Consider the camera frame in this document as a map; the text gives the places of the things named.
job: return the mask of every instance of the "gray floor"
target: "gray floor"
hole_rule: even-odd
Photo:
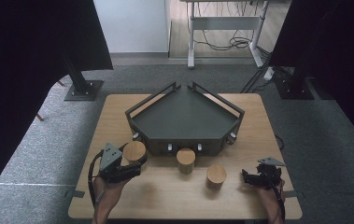
[[[65,87],[56,83],[51,89],[39,111],[44,121],[33,120],[0,177],[0,223],[89,223],[67,212],[109,94],[151,93],[174,80],[240,92],[257,71],[249,63],[203,63],[189,70],[184,61],[164,58],[113,62],[113,71],[84,73],[105,82],[94,102],[65,102],[69,77],[62,79]],[[274,83],[258,94],[284,141],[282,154],[304,213],[287,223],[354,223],[354,127],[337,102],[320,100],[314,91],[312,101],[281,100]]]

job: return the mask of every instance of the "white wall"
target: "white wall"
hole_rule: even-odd
[[[109,52],[168,52],[169,1],[94,0]]]

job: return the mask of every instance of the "human hand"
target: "human hand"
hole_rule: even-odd
[[[281,180],[281,183],[276,186],[278,192],[280,192],[283,202],[285,202],[285,193],[283,190],[284,184],[285,181]],[[265,189],[261,187],[255,187],[255,190],[258,192],[261,204],[267,214],[269,224],[284,223],[284,221],[282,220],[281,209],[279,207],[275,192],[272,189]]]
[[[92,224],[105,224],[107,222],[110,211],[118,203],[121,191],[129,181],[130,179],[114,184],[107,183],[101,177],[96,177],[93,180],[95,199],[98,202]]]

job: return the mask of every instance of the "desk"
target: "desk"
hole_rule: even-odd
[[[194,31],[195,30],[254,30],[254,36],[249,49],[252,57],[258,67],[263,66],[261,53],[257,48],[259,36],[263,27],[266,16],[268,1],[264,1],[261,15],[259,17],[195,17],[194,3],[200,2],[230,2],[229,0],[179,0],[181,2],[191,3],[191,26],[190,26],[190,40],[188,53],[188,68],[194,68]]]
[[[183,175],[177,168],[176,157],[153,157],[141,176],[133,178],[124,188],[110,218],[141,219],[259,219],[265,218],[254,189],[243,183],[241,169],[256,174],[257,159],[271,156],[283,161],[262,99],[258,94],[221,94],[246,111],[232,146],[217,157],[198,157],[191,174]],[[146,94],[114,94],[106,102],[83,164],[76,190],[83,198],[74,197],[69,207],[72,218],[92,218],[93,208],[87,187],[87,173],[95,154],[106,142],[121,146],[130,142],[132,134],[124,112],[136,105]],[[222,165],[227,178],[219,191],[205,186],[206,169]],[[293,190],[285,167],[282,176],[284,190]],[[298,219],[302,210],[296,197],[285,202],[286,219]]]

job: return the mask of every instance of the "wooden block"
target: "wooden block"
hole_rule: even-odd
[[[206,170],[206,185],[210,189],[220,189],[226,180],[226,170],[223,166],[214,164]]]
[[[123,150],[123,157],[129,164],[141,159],[147,151],[145,145],[139,141],[128,143]]]
[[[182,148],[177,153],[178,170],[185,175],[193,171],[196,154],[190,148]]]

